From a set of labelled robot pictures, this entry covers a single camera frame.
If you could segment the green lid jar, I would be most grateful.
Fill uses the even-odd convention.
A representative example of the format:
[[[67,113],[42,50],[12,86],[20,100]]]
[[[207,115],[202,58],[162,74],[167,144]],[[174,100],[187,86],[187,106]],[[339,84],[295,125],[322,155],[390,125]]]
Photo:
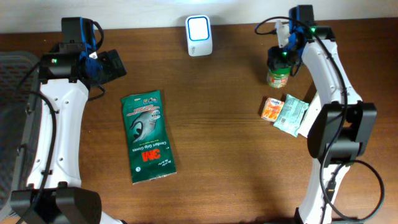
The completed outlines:
[[[269,69],[267,74],[267,82],[273,88],[283,88],[286,86],[289,75],[290,68],[280,68],[277,70]]]

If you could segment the orange small box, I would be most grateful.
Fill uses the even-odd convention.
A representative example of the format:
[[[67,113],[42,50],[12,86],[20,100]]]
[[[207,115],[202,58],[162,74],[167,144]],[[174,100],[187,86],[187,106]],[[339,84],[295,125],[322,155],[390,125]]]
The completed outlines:
[[[280,115],[280,112],[282,111],[283,106],[283,101],[274,98],[268,98],[263,107],[261,118],[270,122],[276,121]]]

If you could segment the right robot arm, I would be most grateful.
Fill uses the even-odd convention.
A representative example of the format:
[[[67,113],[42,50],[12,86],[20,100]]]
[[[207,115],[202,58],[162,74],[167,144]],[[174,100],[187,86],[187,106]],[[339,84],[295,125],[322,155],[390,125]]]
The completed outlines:
[[[329,26],[319,26],[311,5],[298,5],[284,17],[275,18],[273,34],[278,44],[268,51],[267,66],[276,75],[292,75],[294,67],[305,65],[312,76],[320,109],[312,115],[307,135],[308,151],[313,159],[312,174],[306,196],[295,209],[292,223],[334,223],[331,214],[340,216],[338,223],[364,223],[378,212],[384,197],[384,184],[376,208],[364,218],[342,214],[334,201],[343,177],[358,162],[376,121],[374,103],[365,103],[356,93],[338,56],[335,35]]]

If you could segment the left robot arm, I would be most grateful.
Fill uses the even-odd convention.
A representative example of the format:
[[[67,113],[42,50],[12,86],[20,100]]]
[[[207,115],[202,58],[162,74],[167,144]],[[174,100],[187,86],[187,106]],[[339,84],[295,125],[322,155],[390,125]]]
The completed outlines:
[[[19,223],[115,223],[100,195],[83,189],[79,171],[83,111],[90,90],[125,76],[116,50],[101,52],[101,26],[83,17],[62,19],[63,40],[34,66],[41,103],[37,151],[26,189],[9,203]]]

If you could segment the grey plastic mesh basket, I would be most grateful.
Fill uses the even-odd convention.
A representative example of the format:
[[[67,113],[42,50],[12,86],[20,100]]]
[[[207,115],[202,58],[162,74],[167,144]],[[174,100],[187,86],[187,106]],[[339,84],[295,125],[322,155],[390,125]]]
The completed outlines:
[[[26,188],[31,170],[31,149],[20,148],[30,135],[25,130],[27,105],[32,97],[23,94],[35,82],[31,76],[16,92],[18,83],[39,61],[28,52],[1,52],[1,220],[16,214],[10,206],[11,193]]]

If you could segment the white bamboo print tube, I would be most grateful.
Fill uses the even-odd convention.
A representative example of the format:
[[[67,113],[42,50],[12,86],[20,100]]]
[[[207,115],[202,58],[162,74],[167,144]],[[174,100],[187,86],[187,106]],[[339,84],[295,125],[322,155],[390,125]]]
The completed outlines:
[[[321,111],[322,106],[320,102],[320,97],[318,93],[315,93],[315,96],[312,102],[309,104],[308,109],[306,110],[301,125],[298,129],[298,133],[305,138],[308,138],[308,133],[312,128],[319,112]]]

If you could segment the white barcode scanner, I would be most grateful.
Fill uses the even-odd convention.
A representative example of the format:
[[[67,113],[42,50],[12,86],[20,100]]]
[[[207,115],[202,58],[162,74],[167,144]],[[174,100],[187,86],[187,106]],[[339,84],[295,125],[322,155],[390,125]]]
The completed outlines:
[[[185,30],[189,56],[200,57],[212,54],[213,40],[208,16],[188,16],[185,19]]]

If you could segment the green 3M gloves packet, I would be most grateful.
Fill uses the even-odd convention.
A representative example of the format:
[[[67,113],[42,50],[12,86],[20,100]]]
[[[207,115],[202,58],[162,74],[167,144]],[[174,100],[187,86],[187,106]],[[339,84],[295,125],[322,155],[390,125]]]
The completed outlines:
[[[129,95],[122,98],[121,103],[132,183],[175,174],[161,92]]]

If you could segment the mint green tissue pack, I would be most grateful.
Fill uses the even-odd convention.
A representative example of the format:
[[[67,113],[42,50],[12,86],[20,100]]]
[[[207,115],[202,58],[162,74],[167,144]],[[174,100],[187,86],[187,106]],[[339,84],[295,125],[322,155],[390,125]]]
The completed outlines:
[[[303,116],[308,108],[308,103],[292,95],[287,95],[283,108],[273,126],[297,137]]]

